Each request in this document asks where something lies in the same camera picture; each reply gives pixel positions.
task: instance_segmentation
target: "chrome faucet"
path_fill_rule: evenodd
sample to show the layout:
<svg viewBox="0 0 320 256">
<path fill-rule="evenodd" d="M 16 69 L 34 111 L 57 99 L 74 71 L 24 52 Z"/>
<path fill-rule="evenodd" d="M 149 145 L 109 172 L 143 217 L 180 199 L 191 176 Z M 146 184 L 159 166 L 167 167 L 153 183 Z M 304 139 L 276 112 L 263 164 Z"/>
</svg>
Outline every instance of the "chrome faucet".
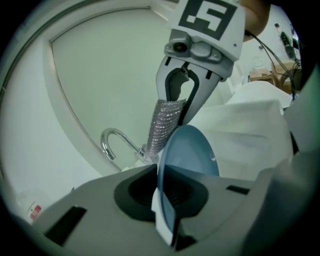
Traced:
<svg viewBox="0 0 320 256">
<path fill-rule="evenodd" d="M 133 149 L 134 153 L 140 160 L 144 159 L 145 152 L 143 150 L 143 147 L 138 148 L 122 131 L 115 128 L 107 128 L 101 134 L 100 144 L 102 152 L 108 161 L 112 162 L 116 158 L 116 155 L 109 146 L 109 135 L 111 134 L 116 135 L 120 139 L 122 139 L 130 148 Z"/>
</svg>

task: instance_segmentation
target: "blue plate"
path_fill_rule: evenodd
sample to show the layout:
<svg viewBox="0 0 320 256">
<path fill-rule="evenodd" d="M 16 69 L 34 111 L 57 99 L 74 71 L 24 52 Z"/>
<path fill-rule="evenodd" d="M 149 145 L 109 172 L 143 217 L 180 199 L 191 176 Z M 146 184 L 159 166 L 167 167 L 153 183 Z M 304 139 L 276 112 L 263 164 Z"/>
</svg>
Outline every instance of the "blue plate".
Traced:
<svg viewBox="0 0 320 256">
<path fill-rule="evenodd" d="M 183 125 L 173 132 L 163 149 L 157 176 L 161 212 L 167 228 L 173 234 L 176 211 L 164 196 L 165 166 L 176 166 L 212 176 L 219 176 L 219 170 L 209 142 L 197 128 Z"/>
<path fill-rule="evenodd" d="M 219 176 L 215 154 L 206 137 L 197 128 L 183 125 L 177 128 L 167 141 L 159 162 L 190 171 Z"/>
</svg>

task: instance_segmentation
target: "faucet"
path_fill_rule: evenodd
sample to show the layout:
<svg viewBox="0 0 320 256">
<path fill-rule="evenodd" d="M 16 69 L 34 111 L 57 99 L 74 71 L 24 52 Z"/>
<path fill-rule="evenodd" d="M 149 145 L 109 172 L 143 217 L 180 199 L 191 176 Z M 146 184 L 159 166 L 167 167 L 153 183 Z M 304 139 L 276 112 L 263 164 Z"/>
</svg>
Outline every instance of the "faucet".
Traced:
<svg viewBox="0 0 320 256">
<path fill-rule="evenodd" d="M 116 135 L 120 139 L 122 139 L 125 142 L 125 144 L 127 144 L 130 148 L 133 149 L 134 153 L 138 156 L 140 160 L 144 159 L 145 151 L 143 150 L 143 147 L 138 148 L 122 131 L 115 128 L 107 128 L 101 134 L 100 144 L 102 152 L 109 162 L 113 162 L 113 160 L 116 158 L 116 155 L 109 146 L 108 138 L 111 134 Z"/>
</svg>

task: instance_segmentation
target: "silver scrub sponge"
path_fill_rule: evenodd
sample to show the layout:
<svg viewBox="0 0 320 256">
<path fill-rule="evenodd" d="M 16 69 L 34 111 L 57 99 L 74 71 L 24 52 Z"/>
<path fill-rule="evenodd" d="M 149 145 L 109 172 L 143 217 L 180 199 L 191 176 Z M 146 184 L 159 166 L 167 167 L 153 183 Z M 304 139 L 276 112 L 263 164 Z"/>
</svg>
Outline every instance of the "silver scrub sponge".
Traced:
<svg viewBox="0 0 320 256">
<path fill-rule="evenodd" d="M 146 156 L 158 154 L 166 145 L 170 135 L 178 126 L 186 100 L 165 101 L 158 99 L 152 116 Z"/>
</svg>

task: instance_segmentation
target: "red label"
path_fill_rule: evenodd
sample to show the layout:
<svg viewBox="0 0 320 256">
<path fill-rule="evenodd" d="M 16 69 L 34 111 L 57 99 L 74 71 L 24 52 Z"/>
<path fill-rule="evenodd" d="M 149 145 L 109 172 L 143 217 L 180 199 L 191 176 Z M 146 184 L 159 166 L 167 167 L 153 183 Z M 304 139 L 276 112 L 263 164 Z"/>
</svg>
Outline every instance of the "red label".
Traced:
<svg viewBox="0 0 320 256">
<path fill-rule="evenodd" d="M 30 218 L 34 221 L 38 217 L 40 211 L 41 211 L 41 207 L 37 205 L 34 208 L 33 213 L 31 213 Z"/>
</svg>

